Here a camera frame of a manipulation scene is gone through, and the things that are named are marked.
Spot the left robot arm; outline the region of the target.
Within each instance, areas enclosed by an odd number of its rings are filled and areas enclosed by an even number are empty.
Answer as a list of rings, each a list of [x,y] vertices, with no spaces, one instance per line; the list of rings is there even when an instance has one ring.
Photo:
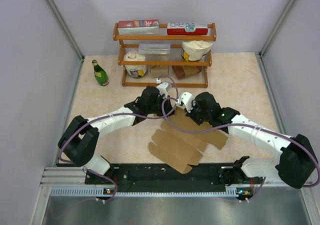
[[[96,173],[102,183],[109,183],[114,176],[112,165],[95,150],[98,139],[116,130],[131,127],[150,119],[149,115],[162,115],[161,105],[168,97],[171,85],[167,82],[147,86],[134,101],[114,112],[100,117],[73,118],[58,142],[62,153],[77,167]]]

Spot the brown cardboard box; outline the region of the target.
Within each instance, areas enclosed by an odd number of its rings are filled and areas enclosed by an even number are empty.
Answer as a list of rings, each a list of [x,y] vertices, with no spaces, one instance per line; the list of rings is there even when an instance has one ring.
[[[208,145],[221,150],[227,143],[228,137],[220,130],[206,133],[191,134],[175,129],[171,124],[186,131],[203,131],[212,126],[204,122],[197,125],[181,108],[175,110],[175,114],[163,120],[160,128],[151,137],[148,144],[149,152],[171,168],[181,174],[187,174],[192,166],[197,166],[203,157]]]

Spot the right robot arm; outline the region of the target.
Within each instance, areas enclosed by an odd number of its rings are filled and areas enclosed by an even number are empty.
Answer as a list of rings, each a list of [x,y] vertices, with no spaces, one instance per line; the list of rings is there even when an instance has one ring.
[[[320,170],[309,140],[301,134],[293,137],[267,129],[231,107],[221,107],[209,92],[197,96],[184,92],[179,100],[185,106],[186,116],[196,124],[209,123],[271,155],[270,158],[244,156],[237,160],[233,177],[239,183],[253,177],[264,177],[280,179],[292,188],[300,189],[314,171]]]

